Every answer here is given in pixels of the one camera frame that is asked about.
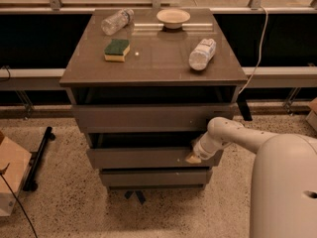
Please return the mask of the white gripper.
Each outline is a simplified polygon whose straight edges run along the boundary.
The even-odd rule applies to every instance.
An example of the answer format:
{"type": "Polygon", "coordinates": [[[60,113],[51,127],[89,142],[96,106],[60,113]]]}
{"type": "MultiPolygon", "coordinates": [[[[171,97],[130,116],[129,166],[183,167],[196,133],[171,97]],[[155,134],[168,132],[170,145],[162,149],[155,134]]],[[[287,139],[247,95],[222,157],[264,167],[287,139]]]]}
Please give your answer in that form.
{"type": "Polygon", "coordinates": [[[185,160],[190,164],[200,164],[201,160],[209,160],[216,155],[224,147],[222,143],[208,133],[191,141],[193,153],[190,153],[185,160]]]}

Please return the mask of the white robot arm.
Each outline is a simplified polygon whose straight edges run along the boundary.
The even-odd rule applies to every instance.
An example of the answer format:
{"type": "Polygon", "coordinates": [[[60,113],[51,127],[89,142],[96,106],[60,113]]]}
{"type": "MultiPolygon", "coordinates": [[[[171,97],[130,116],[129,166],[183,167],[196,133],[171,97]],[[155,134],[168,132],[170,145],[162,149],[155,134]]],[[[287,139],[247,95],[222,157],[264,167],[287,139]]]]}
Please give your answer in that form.
{"type": "Polygon", "coordinates": [[[216,117],[186,161],[199,164],[232,143],[256,155],[250,238],[317,238],[317,139],[248,129],[216,117]]]}

